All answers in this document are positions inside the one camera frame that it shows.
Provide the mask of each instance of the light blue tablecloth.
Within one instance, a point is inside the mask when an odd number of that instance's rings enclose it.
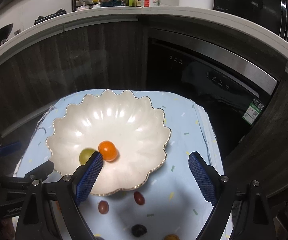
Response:
[[[99,96],[103,91],[77,92],[60,99],[51,107],[40,120],[36,133],[17,167],[16,176],[23,177],[50,158],[51,153],[45,141],[54,133],[53,120],[65,115],[68,104],[79,104],[86,94]],[[153,108],[164,110],[164,124],[172,130],[166,146],[167,160],[139,189],[145,196],[145,205],[133,204],[133,192],[130,191],[108,197],[90,196],[80,205],[80,211],[91,231],[105,240],[133,239],[130,227],[134,224],[143,224],[148,228],[148,233],[142,236],[142,239],[164,239],[167,234],[177,234],[180,239],[193,240],[206,222],[212,205],[204,200],[188,168],[189,154],[198,151],[206,163],[214,166],[220,175],[223,174],[221,157],[209,118],[202,107],[173,93],[133,93],[138,98],[150,97]],[[45,182],[57,181],[60,178],[58,173],[53,172]],[[97,203],[103,199],[108,201],[110,206],[107,215],[101,215],[97,211]],[[60,212],[55,212],[55,216],[63,239],[70,239]],[[228,239],[231,234],[230,220],[222,239]]]

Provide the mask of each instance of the black built-in appliance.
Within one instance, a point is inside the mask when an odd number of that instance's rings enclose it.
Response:
[[[288,0],[214,0],[214,10],[252,21],[288,42]]]
[[[224,159],[265,111],[277,81],[217,45],[150,30],[147,90],[189,98],[209,116]]]

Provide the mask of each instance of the small orange tomato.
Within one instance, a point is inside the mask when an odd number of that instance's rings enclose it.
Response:
[[[117,157],[115,145],[110,141],[103,141],[99,144],[99,152],[103,155],[103,159],[111,162]]]

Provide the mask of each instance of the qr code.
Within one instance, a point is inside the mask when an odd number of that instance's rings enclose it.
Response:
[[[258,106],[258,108],[259,108],[260,110],[262,110],[263,107],[264,107],[264,105],[262,105],[261,103],[260,103],[259,106]]]

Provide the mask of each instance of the blue gripper pad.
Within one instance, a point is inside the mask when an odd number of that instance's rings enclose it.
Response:
[[[220,190],[220,175],[213,166],[207,165],[198,152],[192,152],[188,158],[191,170],[205,200],[213,206],[217,203]]]
[[[80,169],[79,171],[83,171],[82,174],[77,174],[76,179],[74,180],[73,192],[75,193],[74,201],[78,206],[81,202],[85,201],[89,196],[92,187],[103,167],[103,156],[99,152],[94,152],[91,158],[87,161],[85,165],[81,165],[84,169]]]

